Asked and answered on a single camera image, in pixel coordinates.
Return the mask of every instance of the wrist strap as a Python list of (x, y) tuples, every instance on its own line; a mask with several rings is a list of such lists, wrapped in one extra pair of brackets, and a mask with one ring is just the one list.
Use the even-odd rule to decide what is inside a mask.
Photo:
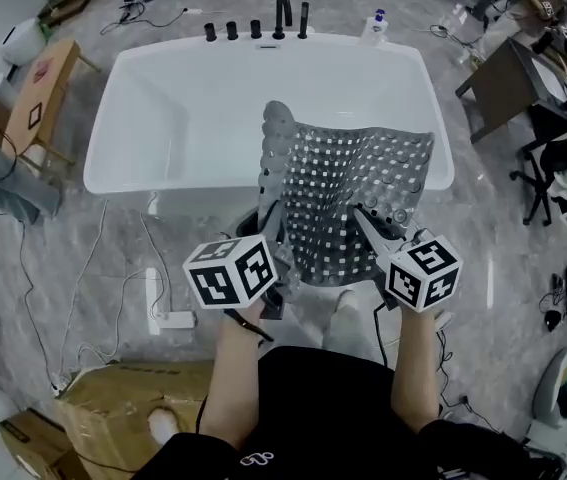
[(240, 313), (236, 309), (224, 309), (223, 313), (229, 316), (232, 320), (234, 320), (237, 324), (239, 324), (243, 329), (247, 329), (248, 331), (252, 331), (253, 333), (258, 334), (264, 340), (273, 342), (274, 338), (272, 338), (269, 334), (265, 331), (257, 327), (256, 325), (252, 325), (248, 322), (245, 318), (243, 318)]

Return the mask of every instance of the black chair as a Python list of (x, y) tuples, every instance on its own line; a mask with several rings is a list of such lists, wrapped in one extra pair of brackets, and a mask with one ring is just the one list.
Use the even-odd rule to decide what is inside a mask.
[(534, 177), (528, 176), (522, 171), (513, 171), (510, 173), (511, 180), (521, 178), (525, 183), (532, 185), (536, 193), (532, 210), (530, 214), (523, 219), (523, 224), (529, 226), (536, 210), (541, 202), (543, 202), (543, 208), (545, 209), (545, 215), (547, 217), (543, 221), (543, 225), (549, 226), (552, 224), (552, 216), (550, 214), (550, 201), (547, 191), (554, 181), (554, 173), (567, 170), (567, 139), (549, 142), (541, 153), (539, 163), (536, 162), (536, 159), (530, 151), (525, 153), (525, 160), (532, 164)]

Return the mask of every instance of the white bathtub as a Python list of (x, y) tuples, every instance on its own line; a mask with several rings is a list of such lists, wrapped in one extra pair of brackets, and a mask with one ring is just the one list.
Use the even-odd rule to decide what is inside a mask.
[(420, 53), (357, 43), (293, 33), (275, 41), (264, 33), (122, 52), (92, 130), (85, 186), (152, 214), (233, 219), (256, 206), (262, 113), (279, 100), (316, 126), (433, 132), (425, 188), (449, 187), (452, 156)]

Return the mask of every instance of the white cube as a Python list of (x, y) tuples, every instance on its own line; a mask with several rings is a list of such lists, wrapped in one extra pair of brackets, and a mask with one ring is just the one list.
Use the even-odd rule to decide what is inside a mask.
[(452, 296), (462, 267), (450, 242), (437, 236), (389, 257), (385, 289), (421, 312)]
[(246, 308), (278, 278), (262, 235), (201, 244), (183, 269), (203, 309)]

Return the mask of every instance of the marble floor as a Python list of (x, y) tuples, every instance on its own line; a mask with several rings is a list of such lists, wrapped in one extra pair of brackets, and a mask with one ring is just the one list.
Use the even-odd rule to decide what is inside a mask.
[[(303, 0), (292, 0), (294, 9)], [(567, 229), (559, 222), (549, 228), (540, 219), (524, 227), (530, 193), (511, 182), (508, 172), (518, 167), (517, 148), (532, 139), (525, 116), (519, 116), (476, 146), (470, 144), (470, 125), (476, 111), (471, 101), (459, 101), (454, 90), (470, 73), (463, 49), (450, 40), (423, 32), (432, 24), (454, 24), (456, 0), (307, 0), (310, 25), (318, 32), (359, 35), (367, 16), (378, 7), (387, 11), (388, 39), (418, 48), (423, 55), (443, 113), (454, 159), (456, 178), (442, 192), (426, 192), (416, 220), (435, 234), (445, 235), (465, 260), (459, 289), (445, 307), (454, 314), (446, 329), (448, 400), (466, 394), (474, 409), (495, 427), (522, 436), (530, 421), (536, 384), (548, 361), (567, 346), (567, 325), (553, 333), (544, 329), (537, 307), (548, 291), (550, 275), (567, 263)], [(25, 230), (22, 257), (34, 289), (28, 303), (47, 355), (50, 375), (60, 367), (60, 348), (76, 280), (97, 236), (104, 201), (82, 184), (83, 161), (92, 123), (107, 73), (125, 49), (168, 39), (199, 35), (210, 19), (185, 15), (167, 28), (147, 24), (118, 27), (99, 35), (118, 20), (122, 0), (93, 0), (78, 17), (56, 30), (53, 40), (74, 37), (84, 52), (104, 68), (96, 74), (84, 66), (72, 75), (54, 142), (73, 155), (72, 168), (51, 164), (62, 179), (63, 205), (54, 219), (40, 219)], [(239, 27), (250, 19), (274, 23), (274, 0), (157, 0), (144, 17), (165, 23), (183, 7), (225, 11), (214, 16), (220, 24), (235, 19)], [(472, 18), (457, 34), (478, 37)], [(146, 217), (149, 231), (163, 255), (172, 279), (175, 310), (194, 310), (198, 325), (192, 331), (167, 331), (150, 336), (147, 330), (145, 281), (132, 279), (125, 292), (120, 319), (120, 347), (116, 356), (144, 360), (193, 360), (214, 353), (218, 313), (200, 311), (181, 271), (181, 263), (201, 241), (214, 239), (221, 223), (214, 219)], [(21, 224), (0, 216), (0, 387), (21, 406), (52, 398), (45, 361), (24, 302), (29, 284), (19, 263)], [(115, 317), (124, 278), (159, 264), (148, 242), (140, 215), (110, 203), (98, 247), (78, 287), (64, 355), (64, 373), (78, 367), (77, 349), (86, 341), (111, 351), (115, 345)], [(354, 287), (360, 300), (361, 339), (375, 344), (371, 310), (379, 298), (370, 284)], [(310, 339), (320, 339), (338, 290), (306, 290), (286, 311), (292, 321), (273, 330), (281, 343), (294, 343), (294, 323)], [(386, 342), (396, 337), (398, 314), (383, 313)], [(395, 360), (396, 346), (388, 347)], [(83, 365), (98, 364), (84, 355)]]

